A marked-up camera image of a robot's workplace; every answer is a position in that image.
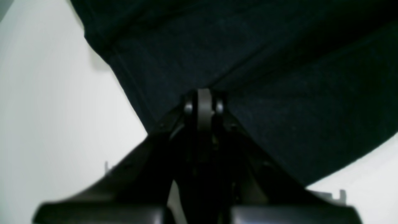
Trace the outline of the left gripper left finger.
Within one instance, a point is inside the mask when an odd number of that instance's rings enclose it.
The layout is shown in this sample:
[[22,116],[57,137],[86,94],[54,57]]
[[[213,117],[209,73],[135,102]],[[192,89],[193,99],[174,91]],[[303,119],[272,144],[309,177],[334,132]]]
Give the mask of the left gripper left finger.
[[34,224],[174,224],[167,206],[179,164],[177,134],[195,109],[195,93],[168,112],[145,140],[82,192],[38,207]]

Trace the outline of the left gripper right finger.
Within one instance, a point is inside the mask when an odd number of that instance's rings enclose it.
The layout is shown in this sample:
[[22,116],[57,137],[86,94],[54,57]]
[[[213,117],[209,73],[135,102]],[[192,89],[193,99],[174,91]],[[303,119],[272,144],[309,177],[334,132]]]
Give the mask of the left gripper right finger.
[[353,207],[313,193],[287,174],[227,111],[222,96],[205,91],[205,126],[212,163],[224,183],[224,224],[361,224]]

